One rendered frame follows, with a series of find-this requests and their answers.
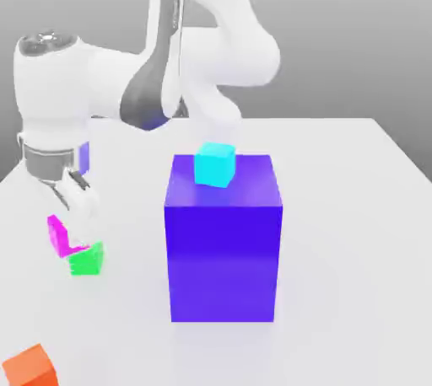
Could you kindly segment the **small cyan cube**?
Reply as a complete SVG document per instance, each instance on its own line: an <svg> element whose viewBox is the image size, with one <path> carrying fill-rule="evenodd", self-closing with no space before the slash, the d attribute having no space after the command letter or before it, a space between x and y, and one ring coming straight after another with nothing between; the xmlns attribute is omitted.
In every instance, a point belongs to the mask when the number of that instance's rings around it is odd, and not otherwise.
<svg viewBox="0 0 432 386"><path fill-rule="evenodd" d="M198 185L226 188L235 175L235 147L205 142L194 155L194 181Z"/></svg>

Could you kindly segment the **large blue box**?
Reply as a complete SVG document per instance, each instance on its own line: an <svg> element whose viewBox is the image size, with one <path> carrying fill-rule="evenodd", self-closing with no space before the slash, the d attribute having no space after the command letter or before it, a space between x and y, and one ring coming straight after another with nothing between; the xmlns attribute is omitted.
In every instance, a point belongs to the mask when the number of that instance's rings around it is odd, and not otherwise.
<svg viewBox="0 0 432 386"><path fill-rule="evenodd" d="M216 188L196 184L193 157L176 155L165 197L172 321L273 321L283 210L269 156L237 156Z"/></svg>

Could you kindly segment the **small orange cube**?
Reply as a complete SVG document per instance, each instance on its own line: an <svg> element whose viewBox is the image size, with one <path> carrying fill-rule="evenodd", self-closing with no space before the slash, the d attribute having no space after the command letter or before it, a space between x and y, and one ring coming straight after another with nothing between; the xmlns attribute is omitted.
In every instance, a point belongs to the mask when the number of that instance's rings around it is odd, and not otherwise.
<svg viewBox="0 0 432 386"><path fill-rule="evenodd" d="M41 344L2 363L9 386L59 386L57 372Z"/></svg>

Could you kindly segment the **small green cube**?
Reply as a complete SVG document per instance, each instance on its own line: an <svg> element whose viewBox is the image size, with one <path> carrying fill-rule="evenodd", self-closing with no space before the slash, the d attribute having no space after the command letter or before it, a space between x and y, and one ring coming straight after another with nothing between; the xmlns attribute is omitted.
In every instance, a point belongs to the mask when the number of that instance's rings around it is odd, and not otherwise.
<svg viewBox="0 0 432 386"><path fill-rule="evenodd" d="M67 262L72 276L96 276L104 261L104 245L101 241L89 248L68 256Z"/></svg>

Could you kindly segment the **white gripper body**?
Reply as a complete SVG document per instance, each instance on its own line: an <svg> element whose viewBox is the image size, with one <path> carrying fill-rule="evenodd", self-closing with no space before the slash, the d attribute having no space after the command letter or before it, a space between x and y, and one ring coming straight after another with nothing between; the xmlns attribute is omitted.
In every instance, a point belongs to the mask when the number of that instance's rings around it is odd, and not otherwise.
<svg viewBox="0 0 432 386"><path fill-rule="evenodd" d="M99 210L97 192L81 174L63 174L59 181L40 181L60 202L53 212L65 226L71 244L92 244Z"/></svg>

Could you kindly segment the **small magenta cube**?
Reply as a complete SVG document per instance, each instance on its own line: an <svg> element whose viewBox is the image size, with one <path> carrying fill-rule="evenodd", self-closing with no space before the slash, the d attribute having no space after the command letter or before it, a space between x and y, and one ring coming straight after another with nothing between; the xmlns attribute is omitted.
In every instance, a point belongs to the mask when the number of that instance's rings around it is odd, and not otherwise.
<svg viewBox="0 0 432 386"><path fill-rule="evenodd" d="M90 248L89 245L71 247L68 231L56 215L50 215L46 220L51 245L60 258L65 258Z"/></svg>

